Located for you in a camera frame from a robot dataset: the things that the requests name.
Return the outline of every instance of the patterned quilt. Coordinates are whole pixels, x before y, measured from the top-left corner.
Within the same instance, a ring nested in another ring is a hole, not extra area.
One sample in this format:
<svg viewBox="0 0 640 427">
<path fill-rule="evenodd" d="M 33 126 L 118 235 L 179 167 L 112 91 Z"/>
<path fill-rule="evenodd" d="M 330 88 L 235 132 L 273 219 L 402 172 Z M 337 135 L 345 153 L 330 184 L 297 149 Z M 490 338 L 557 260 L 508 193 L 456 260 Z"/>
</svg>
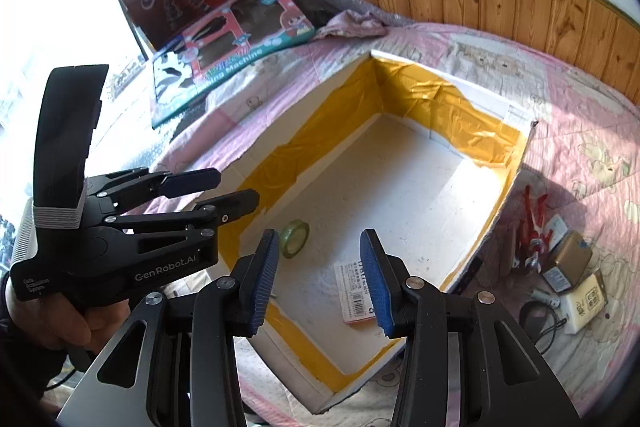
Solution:
<svg viewBox="0 0 640 427">
<path fill-rule="evenodd" d="M 372 18 L 344 12 L 321 39 L 271 55 L 237 74 L 232 96 L 212 93 L 207 112 L 178 136 L 156 168 L 223 169 L 251 146 L 260 129 L 354 58 L 377 49 L 464 78 L 528 108 L 539 120 L 518 187 L 481 251 L 484 264 L 468 288 L 491 289 L 513 314 L 540 277 L 501 278 L 506 232 L 524 217 L 522 192 L 548 192 L 548 216 L 558 213 L 591 243 L 590 269 L 600 267 L 609 303 L 577 335 L 556 336 L 545 355 L 578 412 L 621 367 L 640 325 L 637 302 L 640 221 L 640 112 L 622 95 L 559 60 L 496 36 L 437 24 L 380 29 Z M 184 208 L 193 196 L 156 200 L 147 212 Z M 399 360 L 354 396 L 313 416 L 264 365 L 245 340 L 236 343 L 242 396 L 277 426 L 390 424 Z"/>
</svg>

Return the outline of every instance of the white label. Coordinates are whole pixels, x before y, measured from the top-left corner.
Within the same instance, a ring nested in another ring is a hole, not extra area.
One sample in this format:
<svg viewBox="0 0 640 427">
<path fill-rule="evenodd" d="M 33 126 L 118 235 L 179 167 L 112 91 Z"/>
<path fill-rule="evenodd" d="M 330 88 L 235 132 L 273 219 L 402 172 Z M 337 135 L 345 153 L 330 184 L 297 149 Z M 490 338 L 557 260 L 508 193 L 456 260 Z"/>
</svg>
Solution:
<svg viewBox="0 0 640 427">
<path fill-rule="evenodd" d="M 342 319 L 350 324 L 375 317 L 361 261 L 335 263 Z"/>
<path fill-rule="evenodd" d="M 553 234 L 551 234 L 551 239 L 549 240 L 549 251 L 552 251 L 554 247 L 560 243 L 560 240 L 566 235 L 566 233 L 569 232 L 569 229 L 562 220 L 562 217 L 556 214 L 546 222 L 543 230 L 545 237 L 549 230 L 553 230 Z"/>
<path fill-rule="evenodd" d="M 505 123 L 509 127 L 513 127 L 528 136 L 529 131 L 531 130 L 532 120 L 532 116 L 527 111 L 510 105 L 507 109 L 507 114 L 502 118 L 502 123 Z"/>
<path fill-rule="evenodd" d="M 563 292 L 564 290 L 571 288 L 569 279 L 564 276 L 564 273 L 562 273 L 558 266 L 554 266 L 551 270 L 547 270 L 542 274 L 542 276 L 556 292 Z"/>
</svg>

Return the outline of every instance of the metal screw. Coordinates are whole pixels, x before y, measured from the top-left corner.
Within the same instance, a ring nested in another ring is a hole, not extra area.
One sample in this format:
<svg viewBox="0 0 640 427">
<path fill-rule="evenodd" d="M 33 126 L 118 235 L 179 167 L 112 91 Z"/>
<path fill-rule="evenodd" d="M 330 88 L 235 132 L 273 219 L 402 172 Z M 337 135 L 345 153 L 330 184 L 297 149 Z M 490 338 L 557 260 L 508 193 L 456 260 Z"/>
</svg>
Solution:
<svg viewBox="0 0 640 427">
<path fill-rule="evenodd" d="M 162 302 L 162 294 L 160 292 L 151 292 L 145 297 L 145 304 L 155 306 Z"/>
<path fill-rule="evenodd" d="M 478 300 L 482 304 L 493 304 L 495 302 L 495 296 L 491 292 L 482 291 L 478 294 Z"/>
<path fill-rule="evenodd" d="M 404 281 L 409 288 L 413 290 L 419 290 L 420 288 L 424 288 L 424 280 L 420 277 L 409 277 L 406 281 Z"/>
<path fill-rule="evenodd" d="M 233 288 L 236 285 L 236 280 L 233 277 L 221 277 L 216 281 L 216 286 L 221 290 L 228 290 L 229 288 Z"/>
</svg>

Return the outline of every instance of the brown packing tape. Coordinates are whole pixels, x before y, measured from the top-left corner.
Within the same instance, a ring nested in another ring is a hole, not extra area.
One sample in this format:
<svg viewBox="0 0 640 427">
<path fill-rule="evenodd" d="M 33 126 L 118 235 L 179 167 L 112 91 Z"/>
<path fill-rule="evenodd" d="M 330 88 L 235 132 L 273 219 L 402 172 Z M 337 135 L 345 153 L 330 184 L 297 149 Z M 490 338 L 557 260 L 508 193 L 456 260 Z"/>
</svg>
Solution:
<svg viewBox="0 0 640 427">
<path fill-rule="evenodd" d="M 420 66 L 380 58 L 368 58 L 359 65 L 345 83 L 329 94 L 294 137 L 276 147 L 239 187 L 257 190 L 260 205 L 251 216 L 220 229 L 218 245 L 227 266 L 233 266 L 238 259 L 239 236 L 254 217 L 268 211 L 293 186 L 299 174 L 380 112 L 411 118 L 436 131 L 476 164 L 492 169 L 502 183 L 500 198 L 474 247 L 440 288 L 457 277 L 510 190 L 527 136 L 475 109 L 460 90 L 437 74 Z M 390 341 L 364 367 L 345 375 L 276 306 L 269 305 L 266 321 L 296 353 L 300 363 L 334 393 L 354 382 L 397 342 Z"/>
</svg>

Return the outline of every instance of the roll of tape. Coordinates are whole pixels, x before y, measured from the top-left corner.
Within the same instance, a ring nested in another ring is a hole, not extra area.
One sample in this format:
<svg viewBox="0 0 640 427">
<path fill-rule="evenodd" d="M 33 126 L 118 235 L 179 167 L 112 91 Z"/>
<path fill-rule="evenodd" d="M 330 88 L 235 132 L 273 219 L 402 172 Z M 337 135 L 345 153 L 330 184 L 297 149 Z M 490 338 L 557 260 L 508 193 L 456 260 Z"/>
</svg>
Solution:
<svg viewBox="0 0 640 427">
<path fill-rule="evenodd" d="M 309 225 L 301 219 L 294 219 L 280 232 L 280 251 L 287 259 L 295 257 L 305 246 L 309 237 Z"/>
</svg>

